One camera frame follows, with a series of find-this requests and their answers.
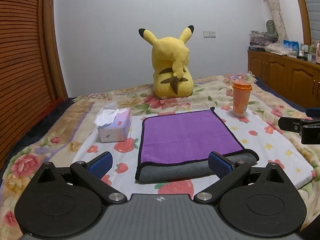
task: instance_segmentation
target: tissue box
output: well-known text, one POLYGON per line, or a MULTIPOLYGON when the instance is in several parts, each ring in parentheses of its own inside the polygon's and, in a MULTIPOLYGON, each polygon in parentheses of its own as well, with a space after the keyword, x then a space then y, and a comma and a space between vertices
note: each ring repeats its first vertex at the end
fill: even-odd
POLYGON ((99 126, 98 132, 101 142, 122 142, 127 139, 131 125, 131 109, 118 113, 109 125, 99 126))

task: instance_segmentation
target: dark blue blanket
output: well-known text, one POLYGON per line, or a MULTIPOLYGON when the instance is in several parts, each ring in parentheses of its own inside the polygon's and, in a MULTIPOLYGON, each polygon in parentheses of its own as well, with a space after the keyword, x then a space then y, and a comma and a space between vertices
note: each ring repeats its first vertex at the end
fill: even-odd
POLYGON ((258 87, 260 87, 261 89, 263 89, 263 90, 265 90, 265 91, 273 94, 274 96, 276 96, 276 97, 278 97, 278 98, 281 98, 281 99, 282 99, 284 102, 286 102, 288 105, 292 106, 293 108, 297 109, 297 110, 300 111, 300 112, 305 112, 305 111, 306 111, 303 107, 299 106, 298 104, 290 101, 289 99, 281 96, 280 94, 278 94, 277 92, 275 92, 274 90, 272 90, 270 87, 268 87, 268 86, 262 81, 261 78, 256 77, 256 79, 257 79, 256 84, 257 84, 258 87))

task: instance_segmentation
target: blue gripper pad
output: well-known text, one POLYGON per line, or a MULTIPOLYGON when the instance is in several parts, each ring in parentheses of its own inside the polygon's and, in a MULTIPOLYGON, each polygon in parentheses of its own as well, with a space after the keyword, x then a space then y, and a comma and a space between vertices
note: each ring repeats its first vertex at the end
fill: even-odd
POLYGON ((214 153, 210 153, 208 157, 209 168, 219 179, 232 171, 232 166, 223 159, 225 159, 223 156, 217 156, 214 153))
POLYGON ((102 177, 112 168, 113 158, 110 152, 104 152, 88 162, 88 171, 94 176, 102 177))

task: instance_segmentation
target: logo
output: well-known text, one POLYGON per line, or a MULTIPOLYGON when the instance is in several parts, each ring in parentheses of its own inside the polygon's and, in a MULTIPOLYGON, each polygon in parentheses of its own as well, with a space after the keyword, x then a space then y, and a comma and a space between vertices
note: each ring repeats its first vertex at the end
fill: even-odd
POLYGON ((160 196, 160 197, 157 197, 156 200, 159 201, 159 202, 162 202, 162 201, 165 201, 166 198, 160 196))

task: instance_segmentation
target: orange lid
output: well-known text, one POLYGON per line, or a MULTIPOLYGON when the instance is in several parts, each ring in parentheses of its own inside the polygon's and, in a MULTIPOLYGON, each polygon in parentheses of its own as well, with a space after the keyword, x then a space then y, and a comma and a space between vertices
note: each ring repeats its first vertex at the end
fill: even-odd
POLYGON ((240 90, 252 90, 251 84, 244 80, 234 81, 232 87, 240 90))

